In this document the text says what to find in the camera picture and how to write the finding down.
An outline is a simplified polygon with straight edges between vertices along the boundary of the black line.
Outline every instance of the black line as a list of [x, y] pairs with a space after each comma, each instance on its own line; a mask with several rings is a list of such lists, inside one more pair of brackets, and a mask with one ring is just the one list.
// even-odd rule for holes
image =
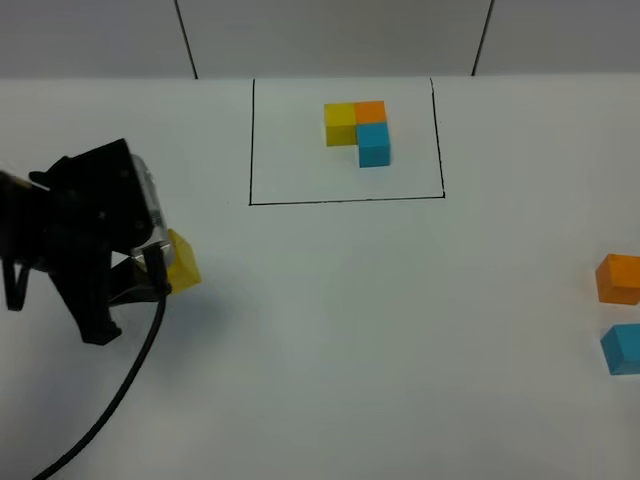
[[187, 31], [184, 29], [184, 22], [182, 21], [182, 13], [180, 12], [180, 5], [178, 0], [173, 0], [173, 4], [176, 7], [176, 13], [178, 14], [178, 21], [180, 22], [180, 29], [182, 30], [182, 38], [184, 38], [184, 45], [187, 47], [187, 54], [189, 55], [189, 62], [191, 62], [191, 69], [193, 70], [193, 77], [198, 79], [198, 72], [196, 70], [196, 64], [193, 61], [193, 54], [191, 53], [191, 46], [189, 45], [189, 39], [187, 38]]
[[406, 200], [438, 200], [444, 199], [444, 195], [439, 197], [391, 197], [391, 198], [356, 198], [351, 200], [310, 200], [304, 202], [266, 202], [252, 203], [251, 207], [263, 207], [270, 205], [320, 205], [324, 203], [363, 203], [363, 202], [396, 202]]
[[253, 205], [253, 138], [256, 130], [256, 79], [253, 79], [251, 95], [251, 170], [249, 173], [249, 206]]
[[436, 129], [436, 145], [438, 146], [438, 163], [440, 163], [440, 182], [442, 184], [442, 198], [447, 194], [444, 191], [444, 171], [442, 170], [442, 153], [440, 152], [440, 134], [438, 133], [438, 114], [436, 113], [436, 91], [433, 88], [433, 78], [429, 78], [431, 82], [431, 102], [433, 103], [433, 126]]
[[484, 21], [484, 28], [482, 29], [482, 37], [480, 37], [480, 45], [478, 45], [478, 53], [476, 53], [476, 60], [473, 62], [473, 70], [471, 70], [471, 76], [476, 76], [476, 70], [478, 69], [478, 61], [480, 61], [480, 55], [482, 54], [482, 47], [484, 47], [484, 37], [487, 35], [487, 29], [489, 28], [489, 22], [491, 21], [491, 14], [493, 13], [493, 4], [495, 0], [491, 0], [489, 4], [489, 11], [487, 12], [487, 18]]

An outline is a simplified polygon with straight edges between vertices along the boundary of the wooden block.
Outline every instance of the wooden block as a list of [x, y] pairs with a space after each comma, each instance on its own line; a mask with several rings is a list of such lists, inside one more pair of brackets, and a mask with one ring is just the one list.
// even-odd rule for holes
[[386, 123], [387, 112], [384, 109], [384, 102], [358, 102], [356, 107], [356, 122], [358, 125], [368, 123]]
[[171, 229], [169, 229], [169, 238], [176, 256], [167, 271], [167, 276], [171, 284], [171, 293], [175, 294], [202, 283], [202, 277], [189, 242]]
[[358, 125], [360, 168], [391, 164], [391, 141], [386, 123]]
[[609, 254], [596, 271], [602, 303], [636, 305], [640, 302], [640, 257]]
[[640, 324], [615, 325], [600, 344], [611, 375], [640, 374]]
[[332, 103], [324, 106], [327, 146], [356, 145], [356, 109], [353, 103]]

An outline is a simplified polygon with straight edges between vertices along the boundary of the blue cube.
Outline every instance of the blue cube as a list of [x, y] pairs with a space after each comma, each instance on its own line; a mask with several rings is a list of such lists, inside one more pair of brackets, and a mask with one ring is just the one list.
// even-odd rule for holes
[[360, 168], [391, 164], [391, 141], [386, 122], [358, 125], [358, 153]]
[[611, 375], [640, 374], [640, 324], [615, 325], [600, 343]]

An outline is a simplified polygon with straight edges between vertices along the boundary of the block structure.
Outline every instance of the block structure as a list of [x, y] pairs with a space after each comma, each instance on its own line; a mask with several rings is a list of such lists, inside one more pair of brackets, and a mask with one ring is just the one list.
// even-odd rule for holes
[[391, 164], [391, 140], [383, 101], [324, 106], [327, 146], [358, 145], [360, 168]]
[[353, 103], [334, 103], [324, 106], [324, 120], [328, 147], [356, 145], [356, 109]]
[[640, 302], [640, 257], [609, 254], [596, 271], [602, 303], [636, 305]]
[[391, 164], [391, 142], [386, 123], [358, 125], [360, 168]]
[[640, 324], [615, 325], [600, 344], [611, 375], [640, 374]]

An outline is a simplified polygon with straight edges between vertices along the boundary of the orange cube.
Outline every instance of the orange cube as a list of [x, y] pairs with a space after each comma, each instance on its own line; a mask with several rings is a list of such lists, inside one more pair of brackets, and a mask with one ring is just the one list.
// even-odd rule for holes
[[609, 254], [596, 271], [602, 303], [636, 305], [640, 302], [640, 257]]
[[384, 102], [358, 102], [356, 103], [356, 123], [385, 123], [387, 112], [384, 110]]

